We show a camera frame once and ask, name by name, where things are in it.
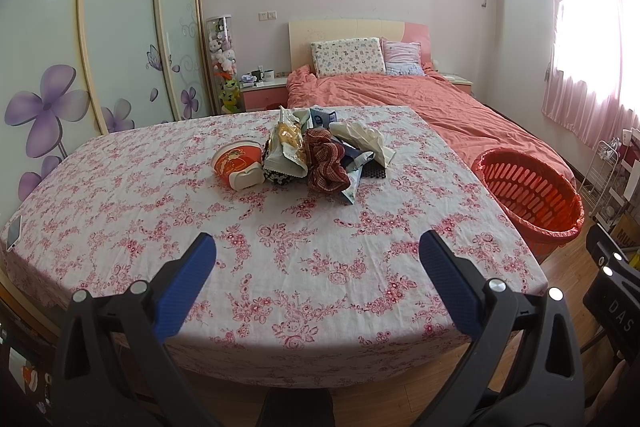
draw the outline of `butterfly decal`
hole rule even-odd
[[[146,52],[146,60],[148,60],[148,64],[146,65],[147,70],[149,66],[151,66],[155,70],[162,71],[162,60],[160,59],[160,53],[153,44],[151,44],[149,51]],[[180,66],[178,64],[176,64],[175,66],[171,65],[171,55],[169,55],[169,67],[174,73],[180,72]]]

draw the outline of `pillow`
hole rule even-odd
[[[377,37],[312,42],[311,56],[318,78],[336,74],[385,74],[385,61]]]
[[[385,62],[420,65],[420,42],[393,42],[382,39]]]
[[[401,74],[414,74],[426,76],[420,64],[413,62],[385,62],[386,74],[400,76]]]

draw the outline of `food container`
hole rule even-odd
[[[234,190],[257,185],[264,181],[262,146],[252,140],[241,140],[223,145],[213,159],[211,168]]]

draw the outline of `orange laundry basket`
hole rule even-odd
[[[578,236],[582,200],[542,161],[506,147],[485,151],[471,170],[500,203],[539,263]]]

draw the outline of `pink striped pillow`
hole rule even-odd
[[[393,42],[384,38],[381,38],[380,42],[385,62],[420,65],[420,42]]]

